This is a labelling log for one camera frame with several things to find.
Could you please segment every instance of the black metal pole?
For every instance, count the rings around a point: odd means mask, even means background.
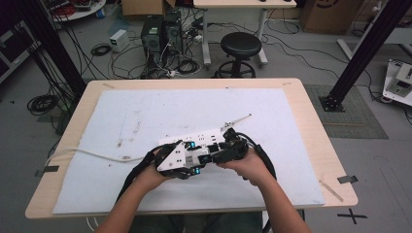
[[[75,103],[77,103],[85,92],[86,83],[61,43],[59,36],[52,28],[45,9],[39,1],[17,0],[15,3],[27,27],[33,36],[40,41],[64,80],[72,89],[76,98]]]
[[[329,95],[321,97],[325,111],[333,112],[341,107],[349,90],[411,6],[412,0],[387,3]]]

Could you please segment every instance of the person's right hand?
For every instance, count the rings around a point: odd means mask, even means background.
[[[232,160],[217,165],[222,168],[233,169],[237,175],[248,179],[252,185],[260,186],[263,182],[273,179],[263,161],[253,149],[249,149],[245,157],[240,160]]]

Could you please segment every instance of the human hand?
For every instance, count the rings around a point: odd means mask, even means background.
[[[153,189],[160,186],[167,180],[170,180],[169,177],[163,177],[156,169],[155,165],[151,164],[149,167],[145,168],[139,176],[136,177],[133,181],[133,186],[137,186],[139,189],[149,192]]]
[[[232,160],[217,165],[222,168],[234,170],[237,175],[248,179],[251,184],[255,186],[260,186],[265,181],[273,179],[263,161],[253,149],[249,149],[246,155],[240,160]]]

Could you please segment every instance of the stool seat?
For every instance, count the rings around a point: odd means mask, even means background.
[[[236,58],[249,58],[261,50],[260,39],[246,32],[233,32],[221,40],[222,50]]]

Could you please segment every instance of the white sheet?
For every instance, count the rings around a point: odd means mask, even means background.
[[[215,129],[252,114],[234,129],[261,144],[278,181],[297,208],[325,203],[282,89],[156,89],[104,91],[80,149],[113,157],[141,157],[159,139]],[[120,163],[76,152],[54,214],[107,213],[138,162]],[[140,212],[264,207],[258,189],[235,172],[208,164],[188,180],[149,193]]]

